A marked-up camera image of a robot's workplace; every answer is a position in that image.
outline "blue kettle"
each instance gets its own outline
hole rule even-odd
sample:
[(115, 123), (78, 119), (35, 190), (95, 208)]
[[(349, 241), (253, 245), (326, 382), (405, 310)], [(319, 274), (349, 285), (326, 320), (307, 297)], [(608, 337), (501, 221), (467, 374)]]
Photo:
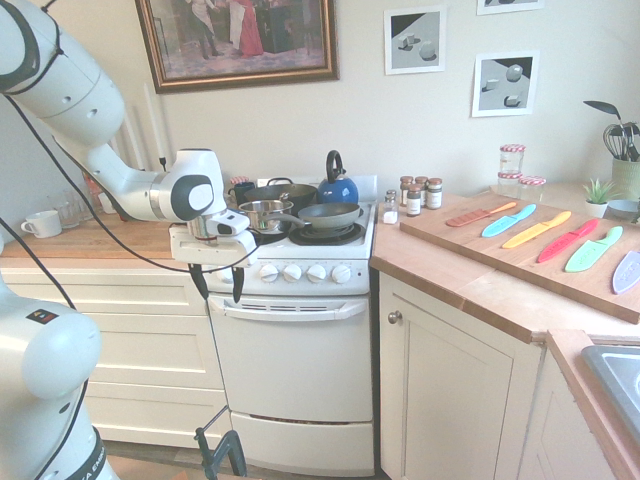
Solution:
[(331, 150), (327, 156), (327, 179), (318, 185), (319, 203), (358, 203), (358, 187), (344, 176), (345, 173), (340, 154)]

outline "pot handle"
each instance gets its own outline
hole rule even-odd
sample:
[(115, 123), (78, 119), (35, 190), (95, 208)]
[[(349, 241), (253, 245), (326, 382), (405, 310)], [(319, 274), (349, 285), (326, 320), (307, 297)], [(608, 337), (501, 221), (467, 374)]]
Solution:
[(279, 182), (280, 180), (286, 180), (291, 185), (293, 185), (293, 181), (290, 178), (287, 178), (287, 177), (275, 177), (275, 178), (270, 178), (269, 179), (269, 181), (267, 182), (267, 186), (271, 185), (271, 182)]
[(338, 175), (343, 175), (347, 171), (342, 167), (342, 158), (337, 150), (331, 150), (327, 155), (327, 181), (329, 183), (336, 183)]
[(264, 217), (260, 217), (260, 220), (282, 220), (283, 222), (291, 222), (296, 227), (304, 228), (307, 225), (310, 225), (309, 222), (305, 222), (300, 220), (298, 217), (294, 217), (293, 215), (287, 215), (286, 213), (269, 213)]

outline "sink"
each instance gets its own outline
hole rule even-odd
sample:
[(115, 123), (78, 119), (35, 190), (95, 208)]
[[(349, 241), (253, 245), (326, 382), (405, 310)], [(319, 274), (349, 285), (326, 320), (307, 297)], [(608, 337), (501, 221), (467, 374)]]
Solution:
[(590, 345), (582, 356), (640, 443), (640, 347)]

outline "white cabinet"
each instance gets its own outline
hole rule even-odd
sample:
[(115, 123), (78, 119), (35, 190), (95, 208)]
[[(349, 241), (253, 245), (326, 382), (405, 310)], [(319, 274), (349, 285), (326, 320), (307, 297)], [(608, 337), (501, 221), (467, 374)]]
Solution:
[(513, 480), (542, 348), (380, 277), (382, 469), (392, 480)]
[(616, 478), (550, 352), (544, 360), (518, 478)]
[[(55, 269), (77, 309), (100, 327), (102, 353), (86, 396), (106, 440), (197, 448), (195, 429), (226, 405), (205, 302), (186, 274), (157, 269)], [(65, 303), (37, 269), (2, 275), (24, 297)], [(229, 415), (208, 431), (212, 445)]]

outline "plastic knife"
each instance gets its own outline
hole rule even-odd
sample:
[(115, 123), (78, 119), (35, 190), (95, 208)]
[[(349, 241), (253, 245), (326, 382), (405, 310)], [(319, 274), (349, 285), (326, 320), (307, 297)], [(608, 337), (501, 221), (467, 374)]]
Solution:
[(629, 252), (613, 274), (613, 291), (620, 295), (640, 280), (640, 252)]
[(488, 217), (493, 213), (502, 212), (503, 210), (508, 210), (517, 205), (516, 202), (505, 203), (501, 207), (494, 208), (493, 210), (474, 210), (473, 212), (465, 213), (464, 215), (460, 215), (459, 217), (450, 218), (445, 223), (450, 227), (461, 227), (462, 225), (468, 225), (471, 222), (475, 222), (476, 220), (480, 220), (481, 218)]
[(518, 235), (513, 237), (511, 240), (509, 240), (507, 243), (502, 245), (502, 248), (513, 248), (513, 247), (517, 247), (518, 245), (522, 245), (524, 242), (537, 237), (541, 233), (544, 233), (547, 230), (549, 230), (550, 228), (557, 227), (561, 223), (566, 222), (570, 216), (571, 216), (571, 212), (569, 211), (561, 212), (558, 215), (556, 215), (553, 219), (549, 220), (548, 222), (538, 223), (533, 227), (529, 227), (524, 232), (519, 233)]
[(532, 203), (531, 205), (527, 205), (522, 210), (520, 210), (515, 215), (505, 215), (502, 218), (499, 218), (487, 228), (482, 231), (483, 237), (495, 237), (496, 235), (501, 234), (508, 228), (513, 227), (520, 220), (524, 220), (529, 215), (531, 215), (536, 210), (536, 204)]
[(611, 245), (616, 243), (622, 236), (622, 227), (613, 227), (607, 232), (607, 236), (602, 240), (592, 242), (587, 240), (584, 244), (576, 250), (576, 253), (571, 255), (571, 258), (567, 262), (567, 266), (564, 267), (565, 272), (575, 273), (583, 272), (593, 266), (594, 263), (606, 252)]
[(585, 235), (593, 232), (593, 230), (595, 230), (597, 226), (598, 219), (593, 218), (582, 225), (579, 229), (574, 230), (573, 232), (565, 233), (561, 237), (558, 237), (553, 243), (547, 245), (547, 247), (542, 252), (540, 252), (540, 256), (538, 256), (538, 263), (551, 260), (560, 252), (566, 250), (569, 245), (578, 240), (580, 237), (584, 237)]

